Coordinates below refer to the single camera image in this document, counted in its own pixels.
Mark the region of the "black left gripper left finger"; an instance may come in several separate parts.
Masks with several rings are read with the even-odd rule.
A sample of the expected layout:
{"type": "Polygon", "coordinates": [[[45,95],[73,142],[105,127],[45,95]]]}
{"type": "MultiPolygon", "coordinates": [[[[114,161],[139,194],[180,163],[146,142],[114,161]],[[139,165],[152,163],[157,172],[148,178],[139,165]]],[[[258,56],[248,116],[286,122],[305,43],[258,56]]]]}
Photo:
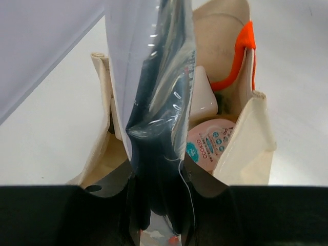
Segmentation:
{"type": "Polygon", "coordinates": [[[2,186],[1,245],[138,245],[128,161],[86,188],[2,186]]]}

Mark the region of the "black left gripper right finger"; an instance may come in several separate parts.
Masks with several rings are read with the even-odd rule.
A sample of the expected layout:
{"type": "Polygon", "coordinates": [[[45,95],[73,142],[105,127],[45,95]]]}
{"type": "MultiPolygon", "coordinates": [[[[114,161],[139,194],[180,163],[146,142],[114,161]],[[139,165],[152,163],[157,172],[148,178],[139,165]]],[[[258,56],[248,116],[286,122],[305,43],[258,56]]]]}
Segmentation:
{"type": "Polygon", "coordinates": [[[186,157],[183,245],[327,245],[327,188],[228,186],[186,157]]]}

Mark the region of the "pink baby oil bottle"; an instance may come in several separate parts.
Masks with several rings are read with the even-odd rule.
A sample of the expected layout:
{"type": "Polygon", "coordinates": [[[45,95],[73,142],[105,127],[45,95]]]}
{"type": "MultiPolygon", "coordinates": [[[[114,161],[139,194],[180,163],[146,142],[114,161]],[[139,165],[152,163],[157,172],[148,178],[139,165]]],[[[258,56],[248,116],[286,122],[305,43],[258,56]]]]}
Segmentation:
{"type": "Polygon", "coordinates": [[[198,124],[188,132],[186,152],[197,165],[212,174],[234,127],[234,122],[222,118],[198,124]]]}

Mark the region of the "white rectangular lotion bottle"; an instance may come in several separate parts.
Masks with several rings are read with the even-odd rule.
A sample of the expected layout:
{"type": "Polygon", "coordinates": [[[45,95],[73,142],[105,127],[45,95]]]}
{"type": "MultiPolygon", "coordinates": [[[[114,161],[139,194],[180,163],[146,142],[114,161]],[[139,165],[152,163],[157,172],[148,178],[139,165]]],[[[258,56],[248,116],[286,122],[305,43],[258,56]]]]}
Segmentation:
{"type": "Polygon", "coordinates": [[[194,88],[190,109],[190,121],[214,116],[218,112],[218,104],[211,88],[207,73],[203,66],[197,66],[194,73],[194,88]]]}

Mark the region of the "cream canvas tote bag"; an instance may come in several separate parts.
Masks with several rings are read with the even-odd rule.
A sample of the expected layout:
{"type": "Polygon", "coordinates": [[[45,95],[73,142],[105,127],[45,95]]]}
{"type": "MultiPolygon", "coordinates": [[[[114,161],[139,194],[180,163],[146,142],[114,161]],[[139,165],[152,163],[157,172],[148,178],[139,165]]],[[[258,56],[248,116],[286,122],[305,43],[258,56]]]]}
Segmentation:
{"type": "MultiPolygon", "coordinates": [[[[247,1],[202,1],[193,11],[197,63],[216,84],[219,117],[236,123],[227,150],[210,173],[228,185],[267,185],[276,143],[265,94],[255,89],[256,44],[247,1]]],[[[109,132],[115,118],[108,58],[91,55],[104,117],[82,171],[70,184],[86,187],[125,159],[123,143],[109,132]]]]}

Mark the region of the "silver cosmetic tube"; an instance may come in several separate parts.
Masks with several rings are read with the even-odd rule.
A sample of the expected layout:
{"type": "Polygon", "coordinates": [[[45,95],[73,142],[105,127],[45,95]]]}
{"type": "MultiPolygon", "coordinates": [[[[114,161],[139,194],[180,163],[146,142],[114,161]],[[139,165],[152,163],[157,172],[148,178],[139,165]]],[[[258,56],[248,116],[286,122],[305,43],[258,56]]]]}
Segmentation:
{"type": "Polygon", "coordinates": [[[105,1],[119,129],[136,183],[143,245],[181,232],[196,45],[190,1],[105,1]]]}

